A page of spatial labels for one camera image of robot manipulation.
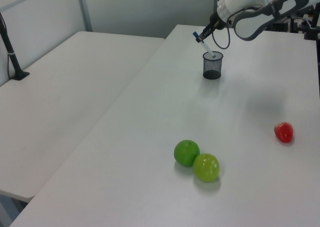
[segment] black mesh cup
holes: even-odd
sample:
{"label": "black mesh cup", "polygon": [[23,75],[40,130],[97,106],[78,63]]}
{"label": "black mesh cup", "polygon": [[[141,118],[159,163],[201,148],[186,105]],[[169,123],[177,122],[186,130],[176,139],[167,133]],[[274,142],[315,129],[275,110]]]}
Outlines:
{"label": "black mesh cup", "polygon": [[208,80],[216,80],[221,77],[221,65],[224,55],[220,52],[213,51],[213,58],[208,52],[203,54],[203,77]]}

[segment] apple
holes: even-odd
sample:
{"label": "apple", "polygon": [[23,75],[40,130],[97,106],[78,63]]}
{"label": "apple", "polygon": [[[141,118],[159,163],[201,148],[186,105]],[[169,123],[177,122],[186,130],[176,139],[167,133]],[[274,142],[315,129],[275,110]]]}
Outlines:
{"label": "apple", "polygon": [[200,154],[198,145],[192,140],[182,140],[174,148],[174,158],[182,166],[190,167]]}
{"label": "apple", "polygon": [[220,171],[220,165],[217,158],[209,153],[199,154],[193,162],[193,173],[203,182],[214,181]]}

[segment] white table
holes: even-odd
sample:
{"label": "white table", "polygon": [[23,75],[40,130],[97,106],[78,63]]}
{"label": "white table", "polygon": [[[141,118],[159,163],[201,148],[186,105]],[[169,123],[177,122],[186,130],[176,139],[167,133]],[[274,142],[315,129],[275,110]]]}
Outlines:
{"label": "white table", "polygon": [[[232,31],[221,78],[207,80],[192,36],[202,29],[173,30],[12,227],[320,223],[315,43],[276,32],[245,42]],[[282,121],[294,127],[292,144],[275,138]],[[175,162],[184,139],[218,158],[218,180]]]}
{"label": "white table", "polygon": [[0,194],[29,202],[164,39],[79,32],[0,88]]}

